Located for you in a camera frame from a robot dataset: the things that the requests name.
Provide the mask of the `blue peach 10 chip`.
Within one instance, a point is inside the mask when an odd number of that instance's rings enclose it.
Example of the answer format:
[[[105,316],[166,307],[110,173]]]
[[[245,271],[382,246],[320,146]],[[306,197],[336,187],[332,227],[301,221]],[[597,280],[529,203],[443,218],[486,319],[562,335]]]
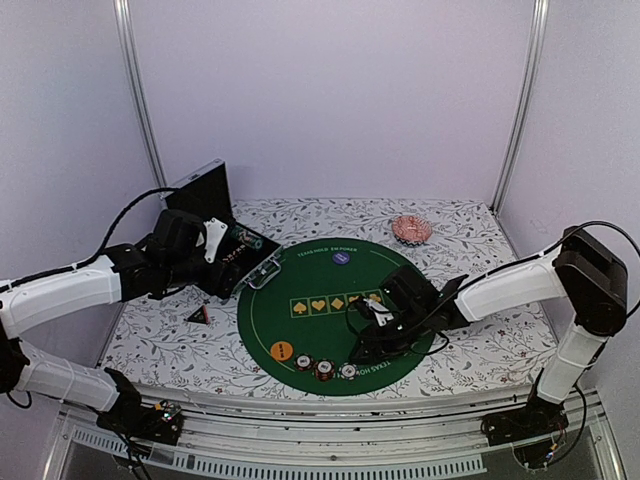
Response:
[[[358,376],[358,369],[351,363],[345,363],[339,367],[338,374],[341,379],[351,381]]]

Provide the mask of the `red black 100 chip stack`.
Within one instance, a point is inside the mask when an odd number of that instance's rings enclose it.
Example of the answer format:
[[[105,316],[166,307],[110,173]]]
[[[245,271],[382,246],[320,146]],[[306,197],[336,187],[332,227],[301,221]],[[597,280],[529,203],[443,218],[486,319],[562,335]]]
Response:
[[[308,354],[297,355],[294,359],[294,368],[298,371],[308,371],[314,366],[314,359]]]

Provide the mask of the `purple small blind button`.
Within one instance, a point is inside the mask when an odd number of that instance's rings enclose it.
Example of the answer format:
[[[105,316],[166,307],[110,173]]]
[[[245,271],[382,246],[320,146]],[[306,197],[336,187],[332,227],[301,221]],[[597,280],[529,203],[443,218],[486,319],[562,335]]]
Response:
[[[350,262],[351,256],[345,251],[337,251],[332,254],[332,261],[336,265],[346,265]]]

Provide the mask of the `orange big blind button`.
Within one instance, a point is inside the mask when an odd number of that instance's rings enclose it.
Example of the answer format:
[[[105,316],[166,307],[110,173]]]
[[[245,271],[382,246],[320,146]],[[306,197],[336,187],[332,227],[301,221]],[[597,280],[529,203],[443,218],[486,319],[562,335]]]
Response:
[[[294,348],[287,341],[277,341],[270,347],[270,355],[277,362],[286,362],[293,357]]]

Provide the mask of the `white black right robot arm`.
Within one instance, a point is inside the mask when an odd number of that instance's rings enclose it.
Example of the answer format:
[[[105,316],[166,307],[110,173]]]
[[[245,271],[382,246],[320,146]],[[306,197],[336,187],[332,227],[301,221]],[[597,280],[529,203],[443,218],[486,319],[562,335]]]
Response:
[[[537,436],[552,424],[556,411],[581,376],[598,360],[608,341],[638,311],[628,303],[629,270],[625,261],[589,233],[601,227],[620,234],[633,250],[637,242],[621,227],[602,220],[566,228],[552,245],[528,257],[500,265],[478,277],[461,275],[436,288],[412,266],[388,274],[380,289],[388,306],[358,296],[347,312],[367,320],[349,354],[354,364],[378,363],[406,354],[428,334],[443,334],[504,312],[545,308],[564,302],[572,322],[555,334],[555,352],[541,367],[517,427]]]

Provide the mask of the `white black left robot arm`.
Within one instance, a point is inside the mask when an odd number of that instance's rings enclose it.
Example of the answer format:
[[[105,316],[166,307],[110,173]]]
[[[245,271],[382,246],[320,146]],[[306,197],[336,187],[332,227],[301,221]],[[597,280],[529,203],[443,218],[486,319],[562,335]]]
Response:
[[[1,283],[1,391],[39,394],[110,415],[128,434],[148,426],[148,412],[127,377],[81,361],[78,350],[48,351],[32,332],[59,320],[92,320],[99,311],[142,297],[162,300],[194,286],[225,298],[240,277],[227,261],[235,219],[197,196],[170,188],[154,229],[137,243],[102,241],[89,258]]]

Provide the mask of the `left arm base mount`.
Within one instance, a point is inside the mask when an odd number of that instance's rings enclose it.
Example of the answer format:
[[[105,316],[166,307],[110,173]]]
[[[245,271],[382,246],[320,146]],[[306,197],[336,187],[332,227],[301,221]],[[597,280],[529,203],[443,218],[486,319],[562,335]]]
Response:
[[[153,406],[118,401],[108,412],[99,412],[97,425],[128,438],[176,446],[184,417],[180,404],[161,400]]]

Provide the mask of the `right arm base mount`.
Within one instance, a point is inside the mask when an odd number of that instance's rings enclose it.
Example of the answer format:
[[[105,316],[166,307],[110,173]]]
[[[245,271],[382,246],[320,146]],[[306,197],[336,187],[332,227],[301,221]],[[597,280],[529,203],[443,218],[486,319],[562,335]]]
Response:
[[[490,446],[542,437],[538,442],[516,447],[513,451],[521,466],[538,470],[546,468],[554,459],[568,425],[563,403],[531,398],[523,407],[485,415],[480,429]]]

